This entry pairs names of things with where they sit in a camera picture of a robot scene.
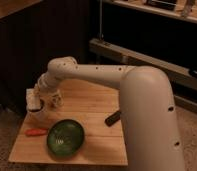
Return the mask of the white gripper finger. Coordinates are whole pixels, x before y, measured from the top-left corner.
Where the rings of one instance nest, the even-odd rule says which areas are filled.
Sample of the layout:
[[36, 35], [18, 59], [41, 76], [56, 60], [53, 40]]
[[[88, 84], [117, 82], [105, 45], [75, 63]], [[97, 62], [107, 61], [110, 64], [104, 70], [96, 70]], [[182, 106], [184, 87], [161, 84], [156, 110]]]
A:
[[44, 106], [44, 101], [40, 98], [38, 94], [33, 95], [33, 110], [41, 110]]
[[52, 104], [54, 107], [61, 107], [63, 104], [62, 96], [60, 94], [54, 94], [52, 96]]

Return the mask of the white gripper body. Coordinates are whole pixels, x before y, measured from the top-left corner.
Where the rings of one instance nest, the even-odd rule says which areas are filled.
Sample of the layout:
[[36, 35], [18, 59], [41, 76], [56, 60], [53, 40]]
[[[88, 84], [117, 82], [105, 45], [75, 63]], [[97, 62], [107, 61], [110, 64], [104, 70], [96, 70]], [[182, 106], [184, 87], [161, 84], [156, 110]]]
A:
[[40, 78], [34, 87], [34, 93], [39, 97], [57, 98], [60, 96], [58, 83], [48, 84], [43, 78]]

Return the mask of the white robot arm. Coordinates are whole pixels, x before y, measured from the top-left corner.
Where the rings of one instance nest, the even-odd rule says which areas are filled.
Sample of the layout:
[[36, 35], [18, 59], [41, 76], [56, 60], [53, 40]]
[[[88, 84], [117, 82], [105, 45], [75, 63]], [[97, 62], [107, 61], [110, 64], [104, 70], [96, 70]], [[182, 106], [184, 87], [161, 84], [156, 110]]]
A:
[[152, 66], [90, 65], [72, 57], [54, 58], [26, 97], [27, 108], [39, 110], [44, 95], [60, 105], [58, 87], [65, 79], [119, 91], [128, 171], [185, 171], [173, 92], [163, 71]]

